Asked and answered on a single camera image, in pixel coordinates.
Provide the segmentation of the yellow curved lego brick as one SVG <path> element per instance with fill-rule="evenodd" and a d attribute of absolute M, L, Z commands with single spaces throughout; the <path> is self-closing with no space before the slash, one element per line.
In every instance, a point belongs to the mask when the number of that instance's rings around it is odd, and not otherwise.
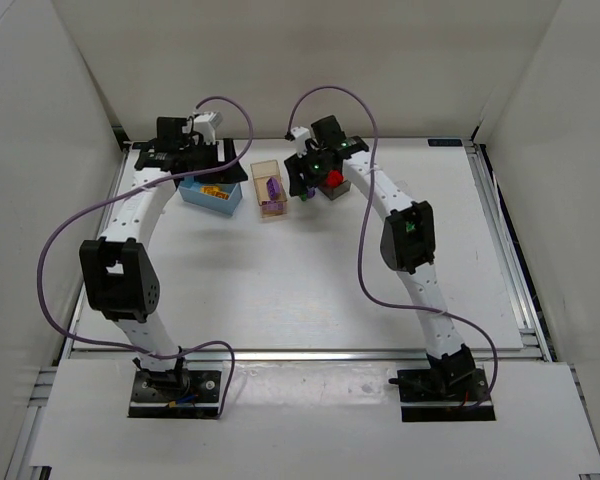
<path fill-rule="evenodd" d="M 203 185 L 200 188 L 200 191 L 205 195 L 213 196 L 222 200 L 228 200 L 230 198 L 230 194 L 224 191 L 218 185 Z"/>

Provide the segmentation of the purple lego brick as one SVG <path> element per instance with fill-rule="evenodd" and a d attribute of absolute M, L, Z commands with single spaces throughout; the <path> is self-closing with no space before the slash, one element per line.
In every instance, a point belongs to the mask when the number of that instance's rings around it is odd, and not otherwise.
<path fill-rule="evenodd" d="M 282 193 L 282 186 L 276 177 L 269 177 L 265 183 L 266 192 L 270 200 L 278 200 Z"/>

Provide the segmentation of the red round lego piece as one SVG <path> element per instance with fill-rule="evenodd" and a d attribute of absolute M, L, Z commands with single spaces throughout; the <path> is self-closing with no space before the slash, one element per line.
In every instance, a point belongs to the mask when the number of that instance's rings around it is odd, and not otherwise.
<path fill-rule="evenodd" d="M 338 170 L 331 170 L 327 175 L 324 185 L 327 188 L 335 189 L 344 182 L 343 175 Z"/>

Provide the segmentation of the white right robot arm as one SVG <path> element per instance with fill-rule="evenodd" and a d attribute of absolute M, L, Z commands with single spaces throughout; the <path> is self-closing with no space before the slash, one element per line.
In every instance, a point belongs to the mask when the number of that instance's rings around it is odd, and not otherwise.
<path fill-rule="evenodd" d="M 361 289 L 380 306 L 417 313 L 429 362 L 425 375 L 427 388 L 440 398 L 466 391 L 476 364 L 454 324 L 458 318 L 446 308 L 437 281 L 432 206 L 404 193 L 376 164 L 377 145 L 367 145 L 359 137 L 347 136 L 333 115 L 314 122 L 310 128 L 291 126 L 285 139 L 295 148 L 295 153 L 284 161 L 291 196 L 307 197 L 312 188 L 325 188 L 334 175 L 341 174 L 366 198 L 359 260 L 363 259 L 370 213 L 375 211 L 381 217 L 381 257 L 397 274 L 412 303 L 389 304 L 373 297 L 365 285 L 363 267 L 359 265 Z"/>

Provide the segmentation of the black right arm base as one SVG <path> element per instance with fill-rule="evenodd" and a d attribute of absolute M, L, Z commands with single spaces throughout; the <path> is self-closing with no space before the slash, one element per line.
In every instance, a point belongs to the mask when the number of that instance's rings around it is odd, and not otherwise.
<path fill-rule="evenodd" d="M 398 388 L 403 423 L 491 422 L 496 420 L 485 371 L 442 393 L 429 369 L 398 370 L 388 383 Z"/>

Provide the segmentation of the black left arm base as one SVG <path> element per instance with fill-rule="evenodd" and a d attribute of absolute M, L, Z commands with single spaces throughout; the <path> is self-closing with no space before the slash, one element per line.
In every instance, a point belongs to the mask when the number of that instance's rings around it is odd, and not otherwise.
<path fill-rule="evenodd" d="M 216 419 L 222 373 L 218 369 L 135 372 L 127 416 L 134 419 Z"/>

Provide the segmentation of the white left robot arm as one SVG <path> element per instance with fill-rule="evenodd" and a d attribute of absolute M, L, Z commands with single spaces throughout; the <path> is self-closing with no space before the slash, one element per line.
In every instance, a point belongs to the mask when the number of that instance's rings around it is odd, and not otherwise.
<path fill-rule="evenodd" d="M 146 247 L 160 215 L 176 193 L 180 173 L 218 167 L 218 112 L 189 118 L 160 117 L 156 138 L 139 154 L 131 187 L 104 232 L 79 249 L 89 305 L 112 321 L 140 351 L 135 360 L 147 383 L 182 390 L 186 380 L 181 349 L 169 337 L 157 307 L 160 283 Z"/>

